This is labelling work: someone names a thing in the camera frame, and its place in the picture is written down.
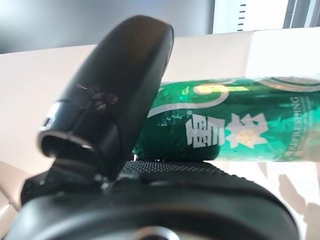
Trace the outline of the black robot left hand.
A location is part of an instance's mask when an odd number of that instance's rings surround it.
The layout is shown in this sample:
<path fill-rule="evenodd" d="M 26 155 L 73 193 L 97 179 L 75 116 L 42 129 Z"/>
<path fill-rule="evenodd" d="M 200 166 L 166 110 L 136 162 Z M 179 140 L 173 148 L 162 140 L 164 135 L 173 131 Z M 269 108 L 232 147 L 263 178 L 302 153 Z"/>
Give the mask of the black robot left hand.
<path fill-rule="evenodd" d="M 136 15 L 97 45 L 37 135 L 49 170 L 28 178 L 8 240 L 298 240 L 270 191 L 206 162 L 134 161 L 174 44 Z"/>

